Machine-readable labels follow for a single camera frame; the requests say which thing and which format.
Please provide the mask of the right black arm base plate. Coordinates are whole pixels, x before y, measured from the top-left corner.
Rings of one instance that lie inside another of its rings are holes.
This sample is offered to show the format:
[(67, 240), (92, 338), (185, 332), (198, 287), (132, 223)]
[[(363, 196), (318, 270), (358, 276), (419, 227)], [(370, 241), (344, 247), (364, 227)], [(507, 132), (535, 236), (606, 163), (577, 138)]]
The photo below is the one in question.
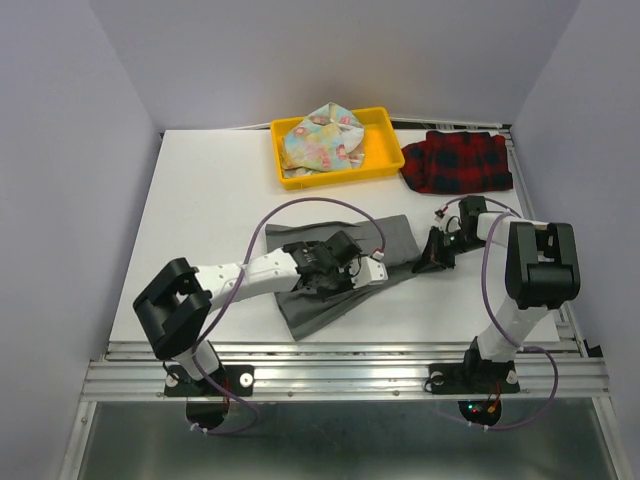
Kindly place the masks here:
[(429, 385), (435, 395), (516, 394), (520, 392), (513, 362), (482, 361), (472, 367), (463, 363), (434, 363), (429, 367)]

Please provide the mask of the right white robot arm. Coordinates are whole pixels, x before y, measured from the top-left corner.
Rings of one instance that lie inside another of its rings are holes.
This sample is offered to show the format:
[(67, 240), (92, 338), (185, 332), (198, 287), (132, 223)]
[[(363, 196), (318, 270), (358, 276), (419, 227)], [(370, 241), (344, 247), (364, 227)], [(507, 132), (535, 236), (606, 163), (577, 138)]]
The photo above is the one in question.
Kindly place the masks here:
[(490, 199), (470, 195), (457, 199), (458, 226), (450, 229), (444, 209), (429, 231), (427, 244), (412, 270), (416, 274), (452, 269), (457, 256), (474, 250), (489, 259), (492, 245), (506, 250), (506, 297), (487, 312), (489, 326), (476, 336), (459, 363), (433, 363), (425, 382), (435, 395), (512, 394), (520, 390), (515, 368), (518, 353), (534, 327), (552, 310), (575, 299), (581, 278), (573, 228), (521, 218), (502, 205), (488, 209)]

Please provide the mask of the grey skirt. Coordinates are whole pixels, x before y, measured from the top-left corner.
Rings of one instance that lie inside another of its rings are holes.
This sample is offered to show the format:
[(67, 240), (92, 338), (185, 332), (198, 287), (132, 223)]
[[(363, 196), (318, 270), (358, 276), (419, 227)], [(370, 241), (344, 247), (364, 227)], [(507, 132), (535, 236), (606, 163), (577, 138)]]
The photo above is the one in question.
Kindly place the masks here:
[(383, 263), (388, 280), (379, 286), (367, 286), (346, 292), (327, 300), (305, 292), (277, 293), (276, 303), (294, 340), (303, 340), (344, 316), (374, 295), (407, 281), (415, 276), (412, 268), (421, 252), (414, 239), (409, 221), (404, 215), (378, 218), (375, 223), (363, 221), (346, 223), (330, 221), (290, 227), (269, 224), (265, 227), (266, 246), (269, 251), (286, 244), (301, 241), (325, 241), (338, 231), (347, 232), (370, 254), (379, 246), (381, 227), (386, 239)]

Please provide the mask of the red black plaid skirt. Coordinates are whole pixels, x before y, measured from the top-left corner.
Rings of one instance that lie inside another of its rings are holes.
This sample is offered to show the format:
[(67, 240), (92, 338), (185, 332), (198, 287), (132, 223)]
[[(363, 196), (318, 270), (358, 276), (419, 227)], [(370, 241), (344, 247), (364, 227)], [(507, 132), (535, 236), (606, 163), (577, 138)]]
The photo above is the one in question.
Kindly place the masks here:
[(407, 186), (421, 194), (466, 195), (513, 188), (506, 140), (487, 132), (429, 131), (402, 148)]

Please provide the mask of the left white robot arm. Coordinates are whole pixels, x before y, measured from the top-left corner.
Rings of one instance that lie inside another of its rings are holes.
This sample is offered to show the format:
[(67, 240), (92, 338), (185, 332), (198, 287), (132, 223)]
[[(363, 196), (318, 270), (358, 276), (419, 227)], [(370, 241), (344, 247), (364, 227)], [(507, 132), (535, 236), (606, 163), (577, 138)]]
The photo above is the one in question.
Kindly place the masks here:
[(326, 241), (294, 242), (244, 263), (193, 266), (168, 262), (133, 302), (155, 357), (174, 361), (199, 393), (215, 392), (222, 365), (213, 347), (198, 343), (207, 316), (253, 297), (309, 291), (325, 299), (382, 279), (380, 265), (363, 255), (344, 231)]

